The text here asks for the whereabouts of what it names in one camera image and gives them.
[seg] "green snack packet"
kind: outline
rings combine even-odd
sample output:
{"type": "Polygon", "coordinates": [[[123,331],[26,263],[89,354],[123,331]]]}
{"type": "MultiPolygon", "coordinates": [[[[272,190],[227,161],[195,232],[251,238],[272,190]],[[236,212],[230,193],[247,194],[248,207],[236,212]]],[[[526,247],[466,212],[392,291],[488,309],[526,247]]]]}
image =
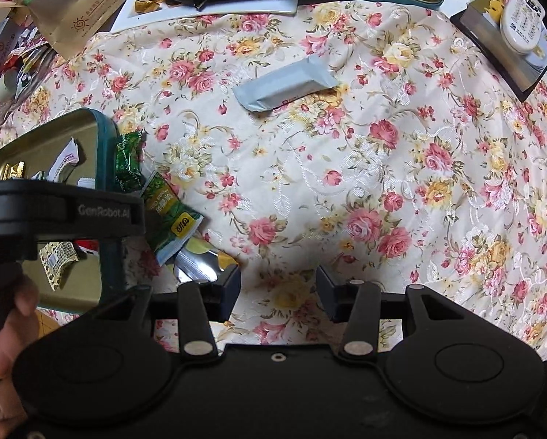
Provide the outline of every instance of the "green snack packet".
{"type": "Polygon", "coordinates": [[[150,177],[141,197],[146,210],[161,217],[158,229],[146,232],[146,240],[163,266],[191,238],[203,217],[180,201],[158,172],[150,177]]]}
{"type": "Polygon", "coordinates": [[[132,193],[144,186],[137,150],[141,145],[142,130],[117,137],[115,154],[115,185],[118,191],[132,193]]]}

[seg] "finger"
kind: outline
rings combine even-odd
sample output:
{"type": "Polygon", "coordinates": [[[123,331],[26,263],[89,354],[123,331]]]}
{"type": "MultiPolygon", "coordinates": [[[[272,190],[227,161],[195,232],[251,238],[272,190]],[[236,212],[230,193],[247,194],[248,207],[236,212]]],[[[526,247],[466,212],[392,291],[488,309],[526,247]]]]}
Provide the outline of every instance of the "finger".
{"type": "Polygon", "coordinates": [[[24,281],[15,290],[15,306],[24,316],[34,315],[39,299],[38,286],[25,275],[24,281]]]}
{"type": "Polygon", "coordinates": [[[11,379],[0,381],[0,439],[27,419],[11,379]]]}
{"type": "Polygon", "coordinates": [[[24,316],[14,309],[0,331],[0,378],[11,374],[14,361],[21,351],[36,341],[39,322],[36,315],[24,316]]]}

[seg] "book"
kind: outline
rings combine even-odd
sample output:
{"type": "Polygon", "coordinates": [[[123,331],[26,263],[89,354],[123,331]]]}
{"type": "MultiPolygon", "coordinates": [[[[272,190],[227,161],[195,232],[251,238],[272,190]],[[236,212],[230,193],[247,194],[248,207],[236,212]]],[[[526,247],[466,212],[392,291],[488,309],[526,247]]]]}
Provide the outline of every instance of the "book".
{"type": "Polygon", "coordinates": [[[513,51],[501,35],[501,15],[509,0],[472,0],[450,20],[468,36],[524,102],[547,71],[547,29],[542,25],[538,45],[526,55],[513,51]]]}

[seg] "light blue wrapper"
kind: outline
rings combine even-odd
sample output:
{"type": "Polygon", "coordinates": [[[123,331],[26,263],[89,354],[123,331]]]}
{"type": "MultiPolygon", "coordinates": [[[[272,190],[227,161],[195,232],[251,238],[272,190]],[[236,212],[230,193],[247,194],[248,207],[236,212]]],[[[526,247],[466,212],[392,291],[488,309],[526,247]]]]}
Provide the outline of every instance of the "light blue wrapper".
{"type": "Polygon", "coordinates": [[[339,82],[328,65],[313,54],[306,59],[250,80],[233,89],[235,97],[251,112],[264,112],[313,92],[331,89],[339,82]]]}

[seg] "floral tablecloth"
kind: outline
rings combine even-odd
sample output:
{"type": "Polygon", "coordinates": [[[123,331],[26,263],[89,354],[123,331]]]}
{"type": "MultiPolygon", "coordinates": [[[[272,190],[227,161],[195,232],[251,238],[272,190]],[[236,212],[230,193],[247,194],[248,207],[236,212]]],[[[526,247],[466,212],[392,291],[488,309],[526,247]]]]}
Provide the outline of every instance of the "floral tablecloth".
{"type": "MultiPolygon", "coordinates": [[[[439,12],[349,1],[99,34],[0,127],[0,147],[84,106],[147,132],[145,169],[242,265],[220,348],[337,341],[313,285],[326,262],[387,292],[424,283],[547,359],[547,84],[520,104],[439,12]],[[232,87],[314,53],[335,89],[263,114],[237,103],[232,87]]],[[[176,289],[142,240],[125,267],[129,284],[176,289]]],[[[174,348],[176,322],[156,338],[174,348]]],[[[400,339],[384,321],[381,347],[400,339]]]]}

